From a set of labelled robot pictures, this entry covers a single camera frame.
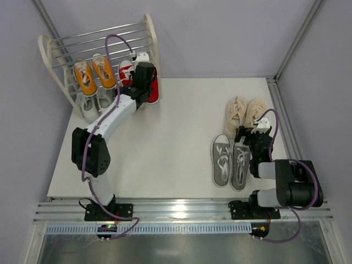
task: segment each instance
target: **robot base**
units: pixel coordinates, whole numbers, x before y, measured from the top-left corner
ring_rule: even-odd
[[[116,203],[114,197],[111,202],[105,206],[105,208],[112,214],[120,217],[132,217],[133,216],[133,204],[132,203]],[[84,221],[88,222],[99,222],[99,221],[116,221],[115,218],[107,215],[99,204],[92,202],[87,205],[87,209],[84,215]]]

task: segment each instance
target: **beige shoe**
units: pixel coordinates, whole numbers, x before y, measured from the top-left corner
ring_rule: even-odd
[[[246,120],[244,121],[245,128],[255,128],[254,120],[258,119],[266,111],[266,104],[261,99],[252,100],[247,108]]]
[[[243,97],[237,96],[230,102],[225,123],[225,134],[230,139],[236,137],[237,128],[243,125],[246,108],[247,102]]]

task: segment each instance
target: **red shoe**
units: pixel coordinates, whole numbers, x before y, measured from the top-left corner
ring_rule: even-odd
[[[158,77],[152,82],[152,93],[147,99],[147,103],[150,105],[154,105],[159,102],[159,85],[158,85]]]
[[[130,78],[130,71],[134,70],[134,66],[132,64],[132,62],[130,62],[129,60],[124,60],[120,63],[119,69],[118,69],[118,77],[120,79],[120,82],[123,86],[125,85],[132,85],[133,84],[133,80],[132,78]],[[150,105],[154,105],[155,103],[157,103],[159,101],[159,87],[158,87],[158,78],[155,78],[155,80],[152,82],[151,84],[152,86],[152,92],[150,94],[150,96],[147,99],[147,103]]]

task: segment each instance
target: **shoe lace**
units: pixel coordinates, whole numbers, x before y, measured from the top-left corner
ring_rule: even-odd
[[[101,69],[103,72],[103,76],[105,77],[105,79],[109,79],[109,75],[107,74],[107,72],[105,71],[105,58],[101,57],[101,58],[97,58],[94,60],[94,63],[97,65],[98,69]]]
[[[244,105],[241,103],[241,101],[238,101],[237,99],[233,104],[233,109],[236,110],[236,108],[237,112],[239,111],[239,109],[241,109],[242,111],[244,110]]]
[[[237,176],[237,181],[238,184],[243,183],[243,166],[246,162],[246,158],[248,155],[248,151],[244,151],[241,148],[237,148],[236,150],[239,150],[240,153],[237,155],[237,171],[236,171],[236,176]]]
[[[251,125],[253,125],[254,120],[258,119],[261,116],[261,113],[263,112],[263,108],[260,106],[253,106],[252,109],[255,112],[255,114],[253,115],[253,117],[250,120]]]
[[[216,150],[219,152],[220,155],[220,158],[218,159],[218,165],[221,169],[221,178],[226,181],[229,176],[230,148],[226,147],[225,151],[222,151],[222,147],[216,146]]]
[[[80,62],[76,64],[76,68],[79,74],[82,76],[83,83],[86,84],[89,81],[89,77],[87,76],[88,72],[88,63],[87,62]]]

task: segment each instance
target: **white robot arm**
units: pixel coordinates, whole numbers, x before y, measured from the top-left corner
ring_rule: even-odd
[[[114,199],[106,172],[111,161],[107,142],[117,127],[146,102],[151,94],[151,83],[156,77],[155,66],[149,61],[147,53],[139,53],[133,63],[133,84],[120,89],[119,101],[117,96],[96,121],[86,129],[76,128],[72,134],[72,162],[80,171],[84,167],[83,180],[90,181],[104,206]]]

